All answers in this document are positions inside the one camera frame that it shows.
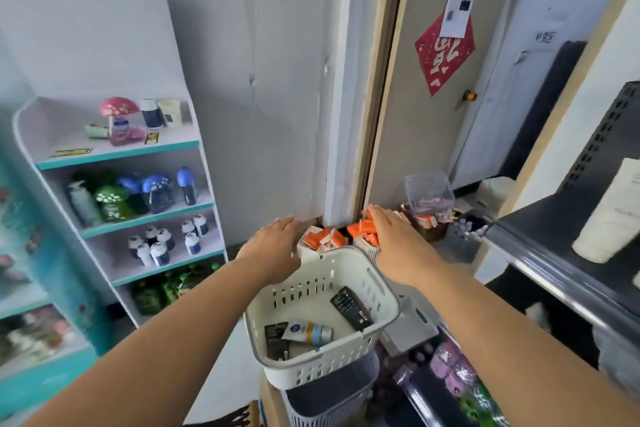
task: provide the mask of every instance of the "pink mushroom bottle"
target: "pink mushroom bottle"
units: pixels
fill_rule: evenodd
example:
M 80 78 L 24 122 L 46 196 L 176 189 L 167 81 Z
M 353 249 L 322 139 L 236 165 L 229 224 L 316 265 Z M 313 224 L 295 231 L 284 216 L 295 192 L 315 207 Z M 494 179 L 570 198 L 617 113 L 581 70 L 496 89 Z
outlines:
M 145 140 L 144 130 L 131 126 L 128 117 L 140 112 L 138 106 L 128 98 L 114 96 L 100 104 L 100 113 L 109 118 L 109 140 L 114 146 L 132 144 Z

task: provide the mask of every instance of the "clear plastic container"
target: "clear plastic container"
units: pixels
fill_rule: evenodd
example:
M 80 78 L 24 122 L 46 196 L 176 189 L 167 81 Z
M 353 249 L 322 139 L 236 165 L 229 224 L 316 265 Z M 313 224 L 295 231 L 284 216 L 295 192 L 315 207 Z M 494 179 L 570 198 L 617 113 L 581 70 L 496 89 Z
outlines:
M 433 216 L 456 203 L 449 178 L 439 169 L 405 177 L 404 187 L 414 216 Z

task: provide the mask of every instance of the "door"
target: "door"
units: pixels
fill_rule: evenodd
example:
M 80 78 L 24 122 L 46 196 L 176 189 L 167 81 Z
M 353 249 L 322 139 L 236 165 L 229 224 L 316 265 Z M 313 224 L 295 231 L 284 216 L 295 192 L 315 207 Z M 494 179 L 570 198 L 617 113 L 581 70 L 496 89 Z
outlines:
M 434 46 L 446 47 L 445 58 L 455 59 L 456 48 L 470 47 L 472 31 L 475 50 L 442 83 L 425 70 L 429 84 L 415 43 L 443 15 L 447 0 L 400 0 L 365 204 L 399 204 L 404 200 L 405 176 L 447 169 L 467 112 L 463 95 L 475 89 L 504 1 L 473 0 L 465 38 L 436 38 Z

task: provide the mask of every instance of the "paper sheet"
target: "paper sheet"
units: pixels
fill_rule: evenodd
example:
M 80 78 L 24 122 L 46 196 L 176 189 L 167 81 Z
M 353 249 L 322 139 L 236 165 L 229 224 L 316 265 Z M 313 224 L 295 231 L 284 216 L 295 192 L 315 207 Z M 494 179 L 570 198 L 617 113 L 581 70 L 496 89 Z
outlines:
M 440 37 L 462 38 L 465 36 L 473 2 L 474 0 L 447 1 Z

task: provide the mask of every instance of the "pink package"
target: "pink package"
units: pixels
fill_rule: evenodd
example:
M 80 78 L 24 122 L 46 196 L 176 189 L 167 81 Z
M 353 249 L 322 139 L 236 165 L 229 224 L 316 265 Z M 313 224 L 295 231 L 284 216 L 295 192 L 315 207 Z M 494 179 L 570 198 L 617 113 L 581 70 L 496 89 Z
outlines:
M 444 379 L 444 384 L 453 395 L 459 397 L 476 384 L 476 370 L 469 360 L 462 356 Z
M 436 348 L 436 352 L 433 354 L 433 358 L 429 363 L 433 374 L 440 379 L 446 377 L 461 354 L 458 347 L 453 344 L 452 341 L 445 341 L 440 344 Z

